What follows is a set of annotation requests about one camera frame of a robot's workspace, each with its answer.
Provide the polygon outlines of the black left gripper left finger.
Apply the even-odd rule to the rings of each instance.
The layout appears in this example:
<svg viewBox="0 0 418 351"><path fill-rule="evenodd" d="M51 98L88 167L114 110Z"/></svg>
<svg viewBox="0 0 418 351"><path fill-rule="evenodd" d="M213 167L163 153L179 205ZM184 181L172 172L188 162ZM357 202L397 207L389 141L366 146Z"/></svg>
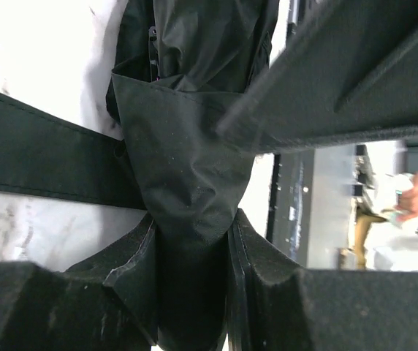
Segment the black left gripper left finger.
<svg viewBox="0 0 418 351"><path fill-rule="evenodd" d="M0 262L0 350L149 350L157 342L156 225L52 272Z"/></svg>

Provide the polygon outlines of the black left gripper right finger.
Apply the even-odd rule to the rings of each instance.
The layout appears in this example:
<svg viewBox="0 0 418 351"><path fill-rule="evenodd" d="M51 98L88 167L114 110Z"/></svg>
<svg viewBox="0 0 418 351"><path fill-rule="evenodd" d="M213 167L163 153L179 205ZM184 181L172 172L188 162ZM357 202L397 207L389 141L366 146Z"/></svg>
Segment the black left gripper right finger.
<svg viewBox="0 0 418 351"><path fill-rule="evenodd" d="M303 268L242 211L228 245L231 350L418 350L418 273Z"/></svg>

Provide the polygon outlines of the dark green folding umbrella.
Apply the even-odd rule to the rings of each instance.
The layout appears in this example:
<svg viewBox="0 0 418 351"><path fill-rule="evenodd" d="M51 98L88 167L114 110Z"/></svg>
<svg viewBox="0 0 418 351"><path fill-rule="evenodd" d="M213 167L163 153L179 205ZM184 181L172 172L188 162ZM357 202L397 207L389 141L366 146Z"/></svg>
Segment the dark green folding umbrella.
<svg viewBox="0 0 418 351"><path fill-rule="evenodd" d="M215 129L269 66L278 8L0 1L0 262L63 273L150 216L154 346L222 350L254 157Z"/></svg>

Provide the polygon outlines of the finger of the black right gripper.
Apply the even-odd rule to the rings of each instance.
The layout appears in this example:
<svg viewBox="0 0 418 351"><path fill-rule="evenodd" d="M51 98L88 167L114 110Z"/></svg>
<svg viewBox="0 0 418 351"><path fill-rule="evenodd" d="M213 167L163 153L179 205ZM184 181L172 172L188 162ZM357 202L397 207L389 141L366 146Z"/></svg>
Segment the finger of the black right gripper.
<svg viewBox="0 0 418 351"><path fill-rule="evenodd" d="M253 154L418 138L418 1L323 1L218 123Z"/></svg>

